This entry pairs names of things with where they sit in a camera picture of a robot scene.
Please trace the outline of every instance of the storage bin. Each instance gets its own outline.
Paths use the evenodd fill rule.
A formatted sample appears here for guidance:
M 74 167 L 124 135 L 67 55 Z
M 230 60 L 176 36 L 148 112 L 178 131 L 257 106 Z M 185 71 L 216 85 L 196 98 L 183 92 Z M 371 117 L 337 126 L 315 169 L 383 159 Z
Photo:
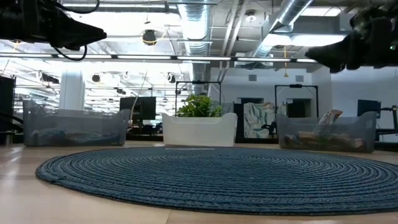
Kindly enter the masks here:
M 277 114 L 279 146 L 282 149 L 373 152 L 376 112 L 360 117 L 338 118 L 334 124 L 319 125 L 315 118 L 288 118 Z
M 162 114 L 163 140 L 173 146 L 233 146 L 236 121 L 234 113 L 222 118 L 181 118 Z
M 26 146 L 121 146 L 126 142 L 130 110 L 117 114 L 94 111 L 45 111 L 24 101 Z

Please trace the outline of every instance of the round rug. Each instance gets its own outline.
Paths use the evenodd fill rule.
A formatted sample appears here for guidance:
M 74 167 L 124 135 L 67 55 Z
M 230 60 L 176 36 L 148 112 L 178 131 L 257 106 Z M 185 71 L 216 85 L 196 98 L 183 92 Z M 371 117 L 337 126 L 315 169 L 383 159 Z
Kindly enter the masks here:
M 36 175 L 100 197 L 187 210 L 274 215 L 398 210 L 398 166 L 313 152 L 108 149 L 55 157 Z

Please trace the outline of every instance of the green plant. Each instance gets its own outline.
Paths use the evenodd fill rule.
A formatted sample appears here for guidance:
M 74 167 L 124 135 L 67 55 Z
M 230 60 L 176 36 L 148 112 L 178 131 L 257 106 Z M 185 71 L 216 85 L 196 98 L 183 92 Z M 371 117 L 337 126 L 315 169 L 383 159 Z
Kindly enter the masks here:
M 197 118 L 219 117 L 221 105 L 211 110 L 212 106 L 213 104 L 209 97 L 203 95 L 190 95 L 185 100 L 185 106 L 178 109 L 177 116 Z

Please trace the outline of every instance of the black frame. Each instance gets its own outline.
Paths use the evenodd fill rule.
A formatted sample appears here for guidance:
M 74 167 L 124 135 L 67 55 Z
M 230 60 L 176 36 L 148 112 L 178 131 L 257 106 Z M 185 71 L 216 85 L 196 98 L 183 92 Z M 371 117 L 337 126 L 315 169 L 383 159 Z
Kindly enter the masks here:
M 219 104 L 221 105 L 221 82 L 206 82 L 206 81 L 176 81 L 175 82 L 175 112 L 174 115 L 177 115 L 177 92 L 178 92 L 178 84 L 180 83 L 191 83 L 191 84 L 218 84 L 218 86 L 220 87 L 220 99 L 219 99 Z
M 315 97 L 317 98 L 317 118 L 319 118 L 319 97 L 318 97 L 318 86 L 316 85 L 301 85 L 301 84 L 290 84 L 290 85 L 275 85 L 275 114 L 277 112 L 277 103 L 278 103 L 278 96 L 277 96 L 277 89 L 278 87 L 289 87 L 289 88 L 303 88 L 303 87 L 313 87 L 315 88 Z

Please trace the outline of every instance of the potted plant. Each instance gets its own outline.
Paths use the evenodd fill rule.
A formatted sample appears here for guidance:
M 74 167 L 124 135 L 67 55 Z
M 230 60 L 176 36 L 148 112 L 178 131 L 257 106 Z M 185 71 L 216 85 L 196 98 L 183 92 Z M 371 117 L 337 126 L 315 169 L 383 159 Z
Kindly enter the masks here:
M 237 116 L 225 114 L 207 96 L 190 95 L 177 116 L 162 114 L 163 138 L 166 145 L 233 146 Z

